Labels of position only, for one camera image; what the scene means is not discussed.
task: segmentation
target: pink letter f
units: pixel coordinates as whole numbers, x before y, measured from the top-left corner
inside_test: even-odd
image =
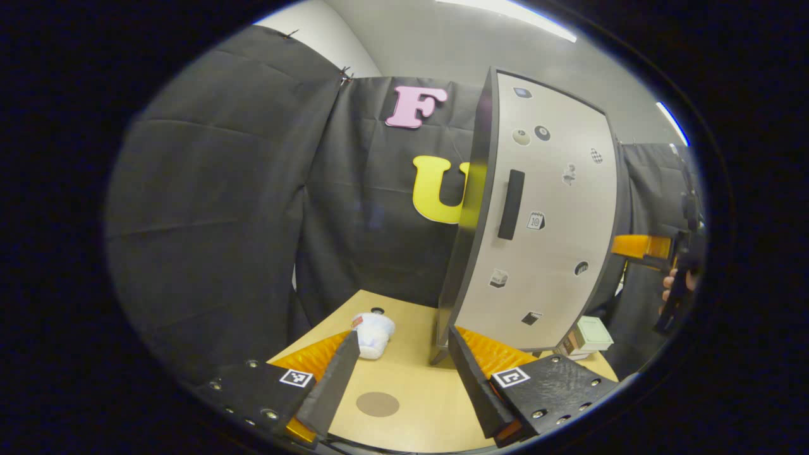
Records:
[[[385,121],[388,126],[418,128],[421,120],[416,115],[417,110],[421,111],[422,116],[429,117],[435,111],[435,100],[447,100],[447,91],[442,88],[397,87],[395,90],[399,92],[399,97],[393,115]],[[419,100],[421,96],[425,96],[425,99]]]

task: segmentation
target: black fabric backdrop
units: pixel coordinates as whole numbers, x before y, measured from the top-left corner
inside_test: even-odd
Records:
[[[416,130],[389,127],[400,85],[449,98]],[[457,226],[416,212],[413,158],[448,159],[441,200],[459,203],[480,93],[418,78],[341,85],[318,53],[257,26],[210,50],[134,119],[112,176],[108,257],[135,329],[199,384],[216,365],[270,357],[359,289],[437,306]],[[684,228],[670,147],[623,146],[617,159],[616,233]],[[630,266],[613,298],[623,263],[608,259],[588,311],[608,323],[621,377],[661,342],[650,328],[662,291],[659,273]]]
[[[449,98],[411,130],[385,125],[400,85],[443,88]],[[355,79],[341,90],[306,183],[297,288],[310,322],[357,290],[438,306],[457,225],[413,207],[419,155],[451,162],[441,200],[460,203],[481,87],[416,78]]]
[[[338,73],[254,26],[134,119],[108,194],[109,264],[134,328],[181,380],[267,359],[305,333],[292,267]]]

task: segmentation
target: round brown spot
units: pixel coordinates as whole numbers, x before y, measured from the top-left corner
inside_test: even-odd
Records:
[[[357,398],[357,408],[374,417],[388,417],[399,410],[399,400],[387,393],[369,392]]]

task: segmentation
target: white ceiling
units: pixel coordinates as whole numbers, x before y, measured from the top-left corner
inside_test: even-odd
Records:
[[[607,112],[622,142],[682,144],[657,99],[615,58],[568,24],[571,43],[517,19],[435,0],[325,0],[383,76],[482,86],[489,66],[574,93]]]

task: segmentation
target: light wood tabletop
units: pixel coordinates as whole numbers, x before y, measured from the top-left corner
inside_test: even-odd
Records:
[[[472,402],[450,359],[430,366],[437,309],[410,304],[368,291],[358,291],[320,324],[269,362],[302,349],[323,338],[350,330],[351,320],[371,308],[384,309],[396,323],[381,358],[358,359],[329,433],[380,449],[440,453],[494,446],[483,437]],[[551,355],[543,352],[540,358]],[[617,381],[600,353],[579,364]],[[386,417],[365,414],[357,400],[366,393],[386,393],[399,402],[399,409]]]

